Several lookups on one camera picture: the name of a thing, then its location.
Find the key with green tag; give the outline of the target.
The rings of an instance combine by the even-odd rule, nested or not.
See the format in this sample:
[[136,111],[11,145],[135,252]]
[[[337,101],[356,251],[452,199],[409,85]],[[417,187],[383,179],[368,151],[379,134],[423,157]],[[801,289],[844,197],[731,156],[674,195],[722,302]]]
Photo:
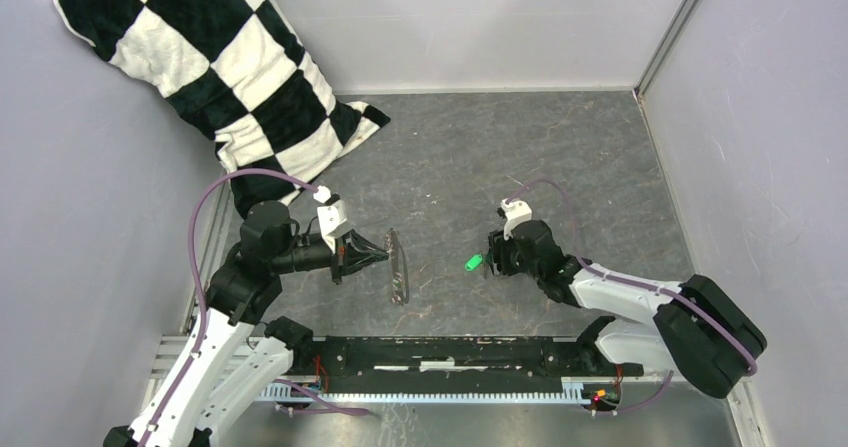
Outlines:
[[484,253],[474,254],[465,262],[464,269],[466,272],[479,274],[483,279],[488,278],[491,271],[489,255]]

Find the metal key organizer plate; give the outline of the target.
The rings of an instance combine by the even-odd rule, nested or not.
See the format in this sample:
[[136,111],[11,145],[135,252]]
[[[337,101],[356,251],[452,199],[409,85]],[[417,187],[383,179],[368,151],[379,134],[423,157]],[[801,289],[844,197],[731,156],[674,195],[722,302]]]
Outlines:
[[390,228],[386,234],[385,247],[391,267],[391,302],[395,305],[405,306],[410,299],[408,264],[398,232],[393,228]]

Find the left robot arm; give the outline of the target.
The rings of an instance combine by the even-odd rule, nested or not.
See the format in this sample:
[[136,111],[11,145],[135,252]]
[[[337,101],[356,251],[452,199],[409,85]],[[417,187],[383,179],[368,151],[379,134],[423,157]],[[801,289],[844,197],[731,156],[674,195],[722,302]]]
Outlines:
[[302,231],[280,202],[248,212],[240,240],[210,279],[189,340],[159,391],[128,426],[112,428],[106,446],[217,446],[260,393],[286,372],[302,374],[314,361],[310,329],[285,318],[231,373],[268,307],[282,292],[284,274],[326,269],[334,283],[389,259],[387,250],[346,226],[344,203],[317,209],[319,229]]

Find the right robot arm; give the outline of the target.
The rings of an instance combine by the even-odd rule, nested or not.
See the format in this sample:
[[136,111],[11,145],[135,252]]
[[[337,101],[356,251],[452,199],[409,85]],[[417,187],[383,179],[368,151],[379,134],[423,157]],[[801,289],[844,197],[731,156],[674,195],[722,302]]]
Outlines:
[[526,275],[552,301],[603,311],[613,319],[577,349],[580,367],[602,375],[615,364],[673,371],[701,393],[724,398],[768,341],[711,278],[655,281],[566,254],[540,220],[488,235],[487,263],[499,275]]

